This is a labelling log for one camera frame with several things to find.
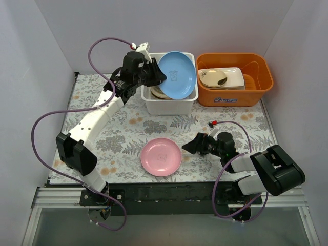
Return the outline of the pink plate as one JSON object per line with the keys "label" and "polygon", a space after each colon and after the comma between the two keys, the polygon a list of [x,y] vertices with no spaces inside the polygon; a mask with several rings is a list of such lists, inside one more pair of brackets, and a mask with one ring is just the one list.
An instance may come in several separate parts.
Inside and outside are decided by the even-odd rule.
{"label": "pink plate", "polygon": [[149,141],[141,151],[142,167],[151,175],[166,177],[174,174],[182,163],[180,147],[167,138]]}

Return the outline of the blue plate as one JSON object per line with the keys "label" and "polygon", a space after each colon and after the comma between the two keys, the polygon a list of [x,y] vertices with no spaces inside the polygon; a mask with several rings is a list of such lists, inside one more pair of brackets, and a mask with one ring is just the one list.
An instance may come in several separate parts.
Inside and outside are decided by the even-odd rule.
{"label": "blue plate", "polygon": [[159,85],[161,91],[171,99],[188,97],[196,85],[196,70],[192,61],[183,53],[172,51],[158,63],[167,79]]}

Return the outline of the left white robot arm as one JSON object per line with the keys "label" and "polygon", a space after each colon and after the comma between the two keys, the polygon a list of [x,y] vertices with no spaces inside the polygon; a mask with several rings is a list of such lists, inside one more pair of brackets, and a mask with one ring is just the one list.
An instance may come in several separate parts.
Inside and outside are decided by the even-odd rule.
{"label": "left white robot arm", "polygon": [[112,73],[104,85],[93,110],[68,133],[59,133],[56,137],[61,161],[93,190],[91,198],[96,204],[105,204],[109,192],[104,189],[107,184],[96,168],[97,157],[91,152],[94,140],[111,116],[136,93],[138,87],[160,85],[166,78],[148,51],[138,48],[128,52],[122,66]]}

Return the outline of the grey speckled small plate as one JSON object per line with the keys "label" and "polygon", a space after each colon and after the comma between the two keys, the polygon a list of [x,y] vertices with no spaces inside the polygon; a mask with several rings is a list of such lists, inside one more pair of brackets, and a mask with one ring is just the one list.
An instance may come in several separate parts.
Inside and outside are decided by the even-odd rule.
{"label": "grey speckled small plate", "polygon": [[152,91],[153,93],[155,93],[155,94],[163,94],[163,92],[161,91],[161,89],[158,88],[158,87],[152,87],[152,88],[151,88],[151,91]]}

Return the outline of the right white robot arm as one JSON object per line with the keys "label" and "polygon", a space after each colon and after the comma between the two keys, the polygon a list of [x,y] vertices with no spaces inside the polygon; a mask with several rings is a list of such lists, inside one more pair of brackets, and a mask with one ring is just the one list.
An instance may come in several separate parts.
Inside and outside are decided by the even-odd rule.
{"label": "right white robot arm", "polygon": [[268,192],[278,196],[305,182],[302,169],[279,145],[268,147],[263,152],[241,155],[236,151],[232,134],[221,132],[217,138],[198,133],[182,149],[191,154],[212,154],[219,157],[223,168],[229,173],[255,171],[255,175],[232,183],[229,193],[236,203],[245,203],[251,194]]}

